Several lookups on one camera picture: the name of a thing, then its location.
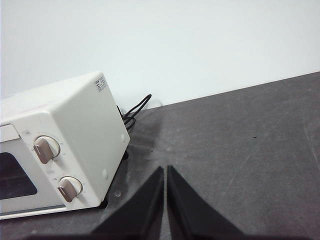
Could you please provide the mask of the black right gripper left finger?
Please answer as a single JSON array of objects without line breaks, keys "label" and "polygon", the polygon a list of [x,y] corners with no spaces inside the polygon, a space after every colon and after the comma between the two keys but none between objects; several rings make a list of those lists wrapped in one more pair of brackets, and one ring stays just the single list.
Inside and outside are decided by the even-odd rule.
[{"label": "black right gripper left finger", "polygon": [[164,169],[158,167],[122,207],[92,233],[101,237],[159,237],[164,210]]}]

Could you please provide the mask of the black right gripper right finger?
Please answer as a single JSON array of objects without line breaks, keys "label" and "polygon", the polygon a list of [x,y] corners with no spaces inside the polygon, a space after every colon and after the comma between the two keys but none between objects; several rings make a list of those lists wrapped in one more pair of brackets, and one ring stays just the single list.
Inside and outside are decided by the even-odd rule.
[{"label": "black right gripper right finger", "polygon": [[243,237],[172,166],[167,167],[167,210],[172,237]]}]

